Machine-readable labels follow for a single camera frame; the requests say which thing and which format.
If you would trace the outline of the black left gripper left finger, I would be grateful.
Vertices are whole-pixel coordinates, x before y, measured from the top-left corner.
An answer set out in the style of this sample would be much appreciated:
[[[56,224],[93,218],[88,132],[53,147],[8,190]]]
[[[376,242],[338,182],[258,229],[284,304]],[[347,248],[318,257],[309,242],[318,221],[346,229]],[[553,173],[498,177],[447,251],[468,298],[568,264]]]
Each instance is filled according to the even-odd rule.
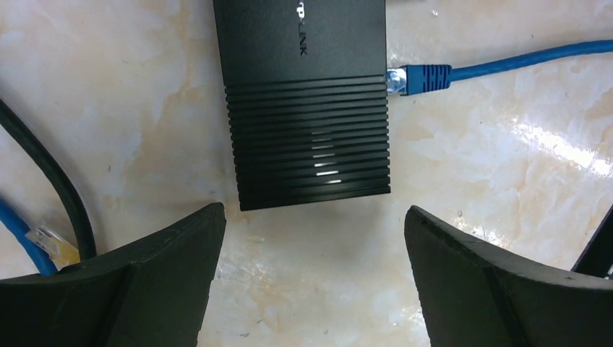
[[[223,204],[54,275],[1,282],[3,346],[195,346],[223,244]]]

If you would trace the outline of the black power adapter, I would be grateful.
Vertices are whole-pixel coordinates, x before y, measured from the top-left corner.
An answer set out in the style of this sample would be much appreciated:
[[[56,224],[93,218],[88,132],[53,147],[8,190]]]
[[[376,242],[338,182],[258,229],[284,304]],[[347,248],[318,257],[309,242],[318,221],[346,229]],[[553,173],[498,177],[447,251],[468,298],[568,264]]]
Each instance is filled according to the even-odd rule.
[[[612,207],[571,271],[607,280],[612,279]]]

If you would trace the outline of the black network switch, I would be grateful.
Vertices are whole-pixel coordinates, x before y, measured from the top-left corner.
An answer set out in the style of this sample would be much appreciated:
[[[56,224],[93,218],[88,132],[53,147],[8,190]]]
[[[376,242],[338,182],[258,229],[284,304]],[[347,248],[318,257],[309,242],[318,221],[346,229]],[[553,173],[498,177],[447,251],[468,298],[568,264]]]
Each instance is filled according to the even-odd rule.
[[[240,208],[389,193],[385,3],[213,8]]]

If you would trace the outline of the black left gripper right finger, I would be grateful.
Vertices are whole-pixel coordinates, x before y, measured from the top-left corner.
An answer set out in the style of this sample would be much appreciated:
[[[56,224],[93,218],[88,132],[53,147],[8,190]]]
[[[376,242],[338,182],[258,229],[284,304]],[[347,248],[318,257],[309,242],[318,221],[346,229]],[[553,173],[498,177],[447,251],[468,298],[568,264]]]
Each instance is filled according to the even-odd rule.
[[[404,235],[433,346],[612,344],[612,279],[521,257],[417,206]]]

